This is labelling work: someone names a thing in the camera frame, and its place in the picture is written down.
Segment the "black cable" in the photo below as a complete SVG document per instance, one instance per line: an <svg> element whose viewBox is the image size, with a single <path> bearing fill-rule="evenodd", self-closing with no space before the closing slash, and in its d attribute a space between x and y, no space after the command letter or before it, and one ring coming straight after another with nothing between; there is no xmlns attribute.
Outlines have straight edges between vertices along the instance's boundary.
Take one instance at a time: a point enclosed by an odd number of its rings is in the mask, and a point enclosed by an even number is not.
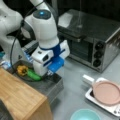
<svg viewBox="0 0 120 120"><path fill-rule="evenodd" d="M19 29L18 29L18 32L17 32L17 34L16 34L16 36L15 36L15 39L14 39L14 41L13 41L13 44L12 44L12 47L11 47L11 51L10 51L10 64L11 64L11 68L12 68L12 70L13 70L13 73L16 73L16 75L17 75L18 77L20 77L21 79L23 79L24 81L27 81L27 82L35 82L35 81L34 81L34 80L26 80L26 79L24 79L23 77L21 77L21 76L16 72L16 70L15 70L13 64L12 64L12 53L13 53L13 48L14 48L14 44L15 44L15 42L16 42L16 39L17 39L17 37L18 37L18 36L20 35L20 33L21 33L21 32L20 32L20 31L21 31L21 27L22 27L22 25L24 24L25 18L26 18L29 14L31 14L31 13L33 12L33 10L35 10L36 7L38 7L38 6L41 5L42 3L44 3L44 1L41 2L41 3L39 3L39 4L37 4L36 6L34 6L34 7L25 15L25 17L24 17L24 19L22 20L21 25L20 25L20 27L19 27Z"/></svg>

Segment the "toaster oven window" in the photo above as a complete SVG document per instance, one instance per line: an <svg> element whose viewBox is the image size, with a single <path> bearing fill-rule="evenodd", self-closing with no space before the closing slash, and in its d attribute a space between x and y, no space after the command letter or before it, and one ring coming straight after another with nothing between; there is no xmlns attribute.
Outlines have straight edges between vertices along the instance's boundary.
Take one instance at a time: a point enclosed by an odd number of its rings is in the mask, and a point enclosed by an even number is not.
<svg viewBox="0 0 120 120"><path fill-rule="evenodd" d="M93 44L87 41L75 42L68 40L70 54L79 57L87 62L92 62Z"/></svg>

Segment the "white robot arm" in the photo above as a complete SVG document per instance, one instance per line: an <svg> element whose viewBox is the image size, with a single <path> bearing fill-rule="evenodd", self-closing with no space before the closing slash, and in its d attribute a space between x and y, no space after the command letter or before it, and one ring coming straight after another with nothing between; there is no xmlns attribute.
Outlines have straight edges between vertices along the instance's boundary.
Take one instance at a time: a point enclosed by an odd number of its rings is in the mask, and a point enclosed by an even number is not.
<svg viewBox="0 0 120 120"><path fill-rule="evenodd" d="M30 1L38 10L25 18L21 30L25 37L39 42L32 54L34 70L40 76L54 74L64 65L69 47L66 40L59 43L56 23L46 3L43 0Z"/></svg>
<svg viewBox="0 0 120 120"><path fill-rule="evenodd" d="M10 52L15 39L15 37L8 36L8 34L20 28L22 19L22 16L18 12L11 10L3 0L0 0L0 45L5 52L4 60L7 62L10 62ZM20 44L16 40L12 53L12 63L14 64L20 58L26 60Z"/></svg>

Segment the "wooden cutting board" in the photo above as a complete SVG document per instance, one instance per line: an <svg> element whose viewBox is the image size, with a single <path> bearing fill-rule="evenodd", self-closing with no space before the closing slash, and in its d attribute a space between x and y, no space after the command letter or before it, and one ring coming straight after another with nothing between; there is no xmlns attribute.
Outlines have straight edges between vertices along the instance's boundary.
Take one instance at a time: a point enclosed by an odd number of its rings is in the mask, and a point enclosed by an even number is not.
<svg viewBox="0 0 120 120"><path fill-rule="evenodd" d="M53 120L47 98L0 68L0 99L14 120Z"/></svg>

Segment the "toaster oven knob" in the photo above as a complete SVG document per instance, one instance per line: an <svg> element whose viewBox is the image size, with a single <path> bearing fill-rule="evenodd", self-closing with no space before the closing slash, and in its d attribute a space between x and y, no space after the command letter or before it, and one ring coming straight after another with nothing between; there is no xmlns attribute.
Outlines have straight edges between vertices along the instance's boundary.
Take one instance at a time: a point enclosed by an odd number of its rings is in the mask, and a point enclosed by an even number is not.
<svg viewBox="0 0 120 120"><path fill-rule="evenodd" d="M104 47L103 42L98 42L98 43L96 44L96 46L95 46L95 49L96 49L96 50L101 50L101 49L103 49L103 47Z"/></svg>
<svg viewBox="0 0 120 120"><path fill-rule="evenodd" d="M95 57L95 58L101 58L102 55L103 55L102 52L97 51L97 52L94 54L94 57Z"/></svg>
<svg viewBox="0 0 120 120"><path fill-rule="evenodd" d="M100 60L95 60L94 62L93 62L93 66L94 67L99 67L101 65L101 61Z"/></svg>

